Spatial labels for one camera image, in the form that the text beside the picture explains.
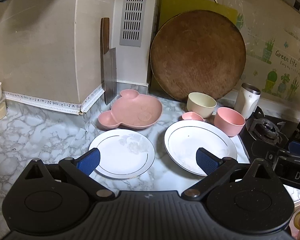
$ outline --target white plate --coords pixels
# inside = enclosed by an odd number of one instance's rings
[[[112,179],[131,179],[146,172],[154,162],[152,143],[142,134],[116,129],[97,136],[89,150],[98,148],[100,164],[96,171]]]
[[[237,149],[223,131],[197,120],[183,120],[172,124],[164,134],[164,145],[179,166],[201,176],[207,174],[197,165],[195,158],[200,147],[220,159],[226,156],[237,159]]]

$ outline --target countertop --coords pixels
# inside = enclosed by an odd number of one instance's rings
[[[165,130],[179,120],[186,111],[186,105],[160,97],[158,99],[163,105],[159,121],[147,129],[138,130],[155,148],[155,161],[151,168],[141,176],[127,180],[108,179],[95,171],[90,175],[116,194],[119,190],[177,190],[181,194],[202,179],[179,167],[163,144]],[[92,108],[86,116],[90,121],[83,129],[61,118],[50,121],[45,116],[20,111],[12,103],[8,103],[8,106],[8,115],[0,121],[0,238],[9,231],[1,211],[2,201],[29,161],[38,157],[44,163],[58,163],[65,157],[77,158],[84,154],[91,141],[104,132],[98,128],[97,117],[108,109],[103,102]],[[248,163],[238,136],[231,140],[237,148],[238,162]],[[287,187],[287,190],[294,201],[300,199],[300,190],[291,187]]]

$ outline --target white vent panel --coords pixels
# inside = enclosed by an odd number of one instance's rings
[[[120,45],[141,46],[146,0],[124,0],[122,8]]]

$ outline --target wooden knife handle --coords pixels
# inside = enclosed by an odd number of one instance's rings
[[[110,37],[110,19],[101,19],[101,39],[103,47],[103,55],[109,51],[109,37]]]

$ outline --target round wooden cutting board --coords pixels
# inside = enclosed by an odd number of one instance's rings
[[[239,81],[246,49],[237,27],[221,14],[195,10],[171,18],[150,51],[154,77],[173,98],[191,92],[219,99]]]

